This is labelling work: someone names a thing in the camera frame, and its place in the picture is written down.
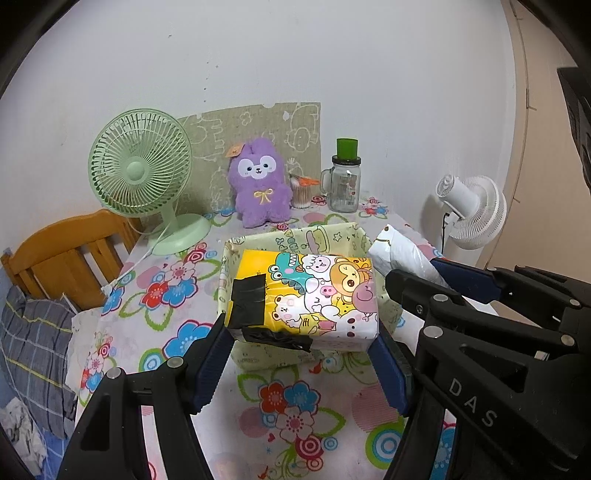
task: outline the black tape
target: black tape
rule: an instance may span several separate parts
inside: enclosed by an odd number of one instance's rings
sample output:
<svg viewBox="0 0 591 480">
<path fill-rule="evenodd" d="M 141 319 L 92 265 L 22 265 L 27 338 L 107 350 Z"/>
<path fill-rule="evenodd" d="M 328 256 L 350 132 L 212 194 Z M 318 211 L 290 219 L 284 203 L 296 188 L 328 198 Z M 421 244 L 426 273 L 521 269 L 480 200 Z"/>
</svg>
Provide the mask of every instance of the black tape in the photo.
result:
<svg viewBox="0 0 591 480">
<path fill-rule="evenodd" d="M 306 335 L 293 335 L 289 332 L 273 332 L 268 328 L 249 328 L 242 329 L 242 336 L 247 342 L 264 343 L 266 345 L 278 346 L 289 350 L 302 350 L 309 352 L 312 345 L 312 339 Z"/>
<path fill-rule="evenodd" d="M 229 329 L 263 326 L 265 323 L 265 280 L 267 275 L 254 275 L 242 280 L 234 280 L 232 286 L 232 313 Z"/>
</svg>

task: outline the glass jar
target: glass jar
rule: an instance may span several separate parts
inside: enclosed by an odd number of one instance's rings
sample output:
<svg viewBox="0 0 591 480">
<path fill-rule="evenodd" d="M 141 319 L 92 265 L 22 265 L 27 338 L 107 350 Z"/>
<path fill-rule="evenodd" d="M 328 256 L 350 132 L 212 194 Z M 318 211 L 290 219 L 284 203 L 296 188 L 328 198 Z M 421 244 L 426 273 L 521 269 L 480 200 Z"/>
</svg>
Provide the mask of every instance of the glass jar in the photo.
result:
<svg viewBox="0 0 591 480">
<path fill-rule="evenodd" d="M 333 167 L 320 175 L 320 191 L 326 195 L 329 207 L 334 212 L 351 213 L 359 207 L 361 183 L 361 159 L 341 160 L 336 155 Z"/>
</svg>

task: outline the table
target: table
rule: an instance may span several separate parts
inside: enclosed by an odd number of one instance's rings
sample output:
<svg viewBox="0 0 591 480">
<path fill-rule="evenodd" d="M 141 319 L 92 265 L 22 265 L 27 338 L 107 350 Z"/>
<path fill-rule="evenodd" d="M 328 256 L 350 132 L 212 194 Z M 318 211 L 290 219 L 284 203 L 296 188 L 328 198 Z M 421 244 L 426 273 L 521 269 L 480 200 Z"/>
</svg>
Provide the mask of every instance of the table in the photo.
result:
<svg viewBox="0 0 591 480">
<path fill-rule="evenodd" d="M 373 240 L 388 223 L 410 238 L 428 259 L 440 256 L 391 208 L 369 195 L 359 210 L 331 212 L 315 198 L 281 224 L 245 230 L 229 209 L 207 214 L 208 236 L 190 251 L 150 255 L 123 277 L 103 308 L 95 348 L 84 371 L 77 419 L 109 368 L 127 373 L 158 368 L 183 355 L 216 319 L 220 257 L 231 237 L 309 225 L 358 222 Z M 125 271 L 147 248 L 138 242 Z M 420 325 L 401 317 L 396 335 L 412 338 Z M 151 407 L 142 407 L 152 480 L 166 479 Z M 405 421 L 391 408 L 364 353 L 340 353 L 312 364 L 245 372 L 226 364 L 213 401 L 193 417 L 203 453 L 216 480 L 382 479 L 400 442 Z M 454 424 L 445 424 L 431 478 L 443 479 Z"/>
</svg>

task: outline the wooden chair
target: wooden chair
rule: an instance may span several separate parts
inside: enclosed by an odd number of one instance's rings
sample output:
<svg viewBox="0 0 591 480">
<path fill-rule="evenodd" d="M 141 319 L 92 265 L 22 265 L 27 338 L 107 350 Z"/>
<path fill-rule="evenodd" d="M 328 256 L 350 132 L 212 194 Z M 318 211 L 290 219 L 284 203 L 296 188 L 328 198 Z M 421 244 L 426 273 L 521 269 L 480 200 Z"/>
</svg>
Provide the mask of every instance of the wooden chair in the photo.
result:
<svg viewBox="0 0 591 480">
<path fill-rule="evenodd" d="M 31 235 L 14 255 L 0 257 L 12 283 L 37 299 L 59 299 L 65 293 L 83 310 L 100 307 L 105 296 L 80 248 L 86 246 L 107 281 L 119 276 L 122 262 L 112 239 L 119 235 L 131 252 L 139 239 L 128 223 L 141 230 L 139 219 L 99 210 L 61 220 Z"/>
</svg>

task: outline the white fan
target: white fan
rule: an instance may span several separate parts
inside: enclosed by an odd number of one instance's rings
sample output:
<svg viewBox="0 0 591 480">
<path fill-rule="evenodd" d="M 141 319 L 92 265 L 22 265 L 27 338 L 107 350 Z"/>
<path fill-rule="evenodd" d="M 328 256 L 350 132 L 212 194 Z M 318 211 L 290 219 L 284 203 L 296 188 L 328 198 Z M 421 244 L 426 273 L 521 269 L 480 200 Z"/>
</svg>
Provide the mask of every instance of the white fan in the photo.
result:
<svg viewBox="0 0 591 480">
<path fill-rule="evenodd" d="M 476 250 L 496 237 L 507 214 L 503 192 L 489 177 L 469 177 L 461 181 L 451 174 L 437 184 L 437 196 L 456 212 L 449 236 L 461 248 Z"/>
</svg>

